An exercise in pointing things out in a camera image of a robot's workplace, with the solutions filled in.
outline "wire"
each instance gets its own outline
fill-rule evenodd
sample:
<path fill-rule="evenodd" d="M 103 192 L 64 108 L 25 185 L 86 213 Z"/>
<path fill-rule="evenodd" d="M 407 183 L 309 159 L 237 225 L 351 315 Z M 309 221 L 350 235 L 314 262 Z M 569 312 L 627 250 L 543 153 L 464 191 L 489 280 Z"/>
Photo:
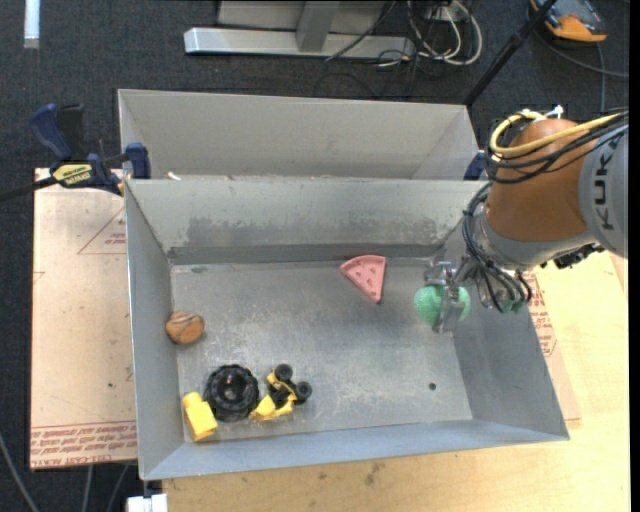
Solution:
<path fill-rule="evenodd" d="M 124 480 L 124 477 L 127 474 L 129 467 L 130 467 L 130 464 L 124 465 L 124 469 L 122 470 L 122 473 L 120 473 L 120 477 L 118 478 L 118 481 L 116 482 L 116 486 L 113 488 L 113 492 L 111 493 L 111 497 L 109 498 L 109 504 L 107 505 L 106 512 L 111 512 L 111 509 L 113 509 L 113 505 L 115 504 L 116 499 L 118 497 L 118 492 L 120 491 L 120 486 L 122 485 L 122 481 Z"/>
<path fill-rule="evenodd" d="M 2 455 L 4 455 L 4 460 L 7 461 L 7 466 L 9 466 L 9 471 L 11 471 L 11 476 L 13 476 L 13 480 L 18 486 L 18 489 L 20 489 L 20 492 L 22 493 L 22 496 L 27 502 L 27 505 L 29 505 L 29 508 L 32 510 L 32 512 L 39 512 L 38 507 L 36 506 L 33 499 L 31 498 L 31 495 L 29 494 L 29 491 L 27 491 L 27 488 L 24 486 L 24 482 L 22 481 L 22 478 L 20 478 L 20 474 L 18 473 L 18 470 L 13 464 L 13 460 L 11 459 L 11 455 L 9 454 L 7 445 L 4 442 L 2 433 L 0 433 L 0 449 L 2 450 Z"/>
<path fill-rule="evenodd" d="M 320 79 L 318 79 L 318 81 L 314 84 L 313 86 L 313 92 L 312 95 L 315 97 L 318 95 L 318 89 L 320 88 L 320 85 L 327 80 L 330 77 L 334 77 L 334 76 L 340 76 L 343 78 L 348 78 L 350 80 L 353 80 L 354 82 L 356 82 L 358 85 L 362 86 L 364 89 L 366 89 L 369 94 L 371 95 L 372 98 L 378 99 L 380 98 L 380 94 L 378 94 L 373 87 L 371 87 L 367 82 L 365 82 L 364 80 L 358 78 L 356 75 L 353 75 L 351 73 L 327 73 L 326 75 L 323 75 L 320 77 Z"/>
<path fill-rule="evenodd" d="M 467 247 L 467 255 L 476 265 L 462 279 L 471 277 L 477 283 L 484 282 L 491 304 L 504 313 L 510 310 L 517 311 L 520 305 L 529 302 L 531 289 L 523 281 L 521 274 L 516 273 L 516 279 L 514 279 L 508 272 L 498 268 L 473 236 L 477 218 L 475 212 L 489 197 L 491 185 L 492 183 L 489 182 L 478 190 L 464 211 L 462 237 Z M 500 288 L 502 297 L 499 297 L 499 292 L 494 285 Z M 480 298 L 485 305 L 488 305 L 482 296 Z"/>
<path fill-rule="evenodd" d="M 529 19 L 529 9 L 528 8 L 527 8 L 527 11 L 526 11 L 526 17 L 527 17 L 527 20 L 528 20 Z M 584 69 L 588 69 L 589 71 L 593 71 L 595 73 L 601 73 L 601 74 L 606 75 L 606 76 L 611 76 L 611 77 L 615 77 L 615 78 L 624 78 L 624 79 L 629 78 L 629 74 L 628 73 L 623 73 L 623 72 L 619 72 L 619 71 L 610 71 L 608 69 L 605 69 L 604 64 L 602 63 L 602 60 L 600 61 L 600 66 L 601 67 L 597 68 L 595 66 L 590 66 L 589 64 L 587 64 L 585 62 L 582 62 L 582 61 L 580 61 L 578 59 L 574 59 L 573 57 L 570 57 L 569 55 L 567 55 L 565 52 L 561 52 L 560 50 L 555 48 L 538 31 L 534 30 L 534 34 L 536 35 L 538 40 L 543 45 L 545 45 L 550 51 L 552 51 L 553 53 L 555 53 L 559 57 L 562 57 L 563 59 L 566 59 L 569 62 L 575 64 L 576 66 L 580 66 L 580 67 L 582 67 Z M 600 48 L 600 44 L 596 44 L 596 46 L 598 48 L 598 51 L 602 51 L 602 49 Z"/>
<path fill-rule="evenodd" d="M 358 37 L 356 37 L 356 39 L 354 39 L 351 43 L 349 43 L 347 46 L 345 46 L 344 48 L 342 48 L 342 50 L 334 53 L 333 55 L 331 55 L 330 57 L 327 57 L 325 59 L 325 62 L 329 62 L 331 60 L 337 59 L 339 57 L 342 57 L 345 53 L 347 53 L 349 50 L 352 50 L 353 48 L 355 48 L 358 44 L 360 44 L 360 42 L 362 42 L 362 40 L 367 37 L 368 35 L 370 35 L 377 27 L 378 25 L 380 25 L 380 23 L 382 23 L 382 21 L 389 15 L 389 13 L 391 12 L 391 9 L 393 9 L 393 6 L 396 4 L 395 1 L 391 2 L 389 4 L 389 6 L 387 7 L 386 11 L 378 18 L 378 20 L 371 25 L 371 27 L 369 27 L 365 32 L 363 32 L 362 34 L 360 34 Z"/>
<path fill-rule="evenodd" d="M 544 146 L 548 146 L 549 144 L 557 141 L 558 139 L 562 139 L 564 137 L 570 137 L 572 135 L 576 135 L 578 133 L 588 131 L 592 128 L 599 127 L 608 123 L 609 121 L 617 118 L 619 114 L 613 114 L 610 116 L 604 116 L 598 119 L 594 119 L 592 121 L 588 121 L 586 123 L 578 124 L 576 126 L 572 126 L 571 128 L 567 128 L 566 130 L 562 130 L 560 132 L 554 133 L 552 135 L 547 135 L 546 137 L 542 137 L 541 139 L 537 139 L 526 144 L 521 144 L 519 146 L 513 147 L 503 147 L 498 145 L 498 137 L 504 133 L 504 131 L 513 123 L 521 118 L 526 119 L 542 119 L 544 116 L 542 114 L 538 114 L 536 112 L 518 112 L 509 116 L 506 120 L 504 120 L 498 128 L 491 134 L 491 138 L 489 139 L 489 148 L 492 153 L 496 153 L 502 157 L 517 157 L 522 156 L 523 154 L 531 151 L 535 151 L 536 149 L 540 149 Z"/>
<path fill-rule="evenodd" d="M 473 31 L 472 33 L 475 34 L 476 36 L 476 40 L 477 40 L 476 50 L 475 50 L 475 53 L 470 57 L 466 57 L 464 59 L 455 58 L 460 53 L 460 50 L 462 48 L 462 36 L 460 34 L 460 31 L 456 23 L 451 17 L 451 13 L 449 11 L 450 6 L 439 7 L 438 9 L 442 9 L 442 12 L 445 13 L 446 17 L 448 18 L 447 24 L 449 25 L 449 27 L 451 28 L 451 31 L 455 35 L 456 46 L 453 50 L 448 49 L 448 50 L 445 50 L 444 52 L 436 52 L 433 49 L 433 45 L 427 44 L 427 42 L 423 40 L 424 38 L 420 30 L 415 24 L 415 18 L 417 17 L 421 19 L 423 22 L 427 22 L 427 21 L 433 22 L 434 11 L 433 10 L 431 11 L 432 18 L 429 20 L 425 20 L 424 18 L 421 18 L 414 13 L 413 8 L 411 7 L 411 0 L 407 0 L 407 11 L 409 13 L 409 25 L 413 30 L 415 36 L 418 38 L 418 40 L 420 40 L 420 44 L 416 45 L 417 46 L 416 51 L 418 52 L 420 57 L 442 61 L 446 64 L 451 64 L 454 66 L 467 66 L 469 64 L 473 64 L 476 60 L 478 60 L 478 58 L 482 53 L 482 47 L 484 44 L 483 38 L 482 38 L 482 30 L 480 29 L 480 25 L 478 25 L 478 22 L 476 21 L 475 17 L 470 13 L 469 9 L 467 9 L 461 2 L 459 2 L 458 0 L 454 0 L 454 2 L 451 3 L 451 5 L 455 6 L 456 8 L 460 9 L 465 13 L 467 20 L 471 23 L 472 31 Z M 423 52 L 419 50 L 420 48 L 423 48 L 423 47 L 427 50 L 427 52 Z"/>
<path fill-rule="evenodd" d="M 584 134 L 581 135 L 580 137 L 577 137 L 571 140 L 570 142 L 562 146 L 560 149 L 557 149 L 541 157 L 530 158 L 527 160 L 520 160 L 520 161 L 513 162 L 511 161 L 510 158 L 501 157 L 499 155 L 494 154 L 491 147 L 487 145 L 485 149 L 487 153 L 487 159 L 485 163 L 485 171 L 487 173 L 487 176 L 491 181 L 496 183 L 513 184 L 513 183 L 522 183 L 523 181 L 535 178 L 536 176 L 539 176 L 540 174 L 543 174 L 543 173 L 557 172 L 567 167 L 571 163 L 575 162 L 576 160 L 584 157 L 588 153 L 595 151 L 602 145 L 607 144 L 610 140 L 614 139 L 615 137 L 618 137 L 621 129 L 623 131 L 628 130 L 629 115 L 627 110 L 622 110 L 618 114 L 614 114 L 606 117 L 611 117 L 613 119 L 608 122 L 605 122 L 604 124 L 602 124 L 601 126 L 598 126 L 597 128 L 591 128 L 589 130 L 586 130 Z M 585 146 L 587 143 L 592 141 L 597 141 L 597 142 L 590 149 L 587 149 L 577 155 L 574 155 L 571 160 L 563 163 L 560 166 L 552 167 L 552 165 L 561 156 L 568 154 L 570 151 L 576 150 L 577 148 Z M 529 156 L 530 154 L 532 154 L 532 152 L 535 151 L 536 149 L 537 148 L 534 148 L 532 151 L 529 151 L 529 152 L 523 151 L 521 153 L 518 153 L 515 157 L 522 159 L 523 157 Z M 540 167 L 538 167 L 534 171 L 522 170 L 525 167 L 530 168 L 531 166 L 534 166 L 537 164 L 540 164 Z M 500 178 L 498 177 L 498 169 L 500 168 L 512 169 L 520 173 L 521 176 L 517 178 Z"/>
<path fill-rule="evenodd" d="M 84 497 L 82 499 L 82 512 L 87 512 L 87 508 L 89 507 L 89 494 L 91 493 L 91 482 L 93 480 L 93 465 L 89 466 L 87 470 L 87 483 L 84 486 Z"/>

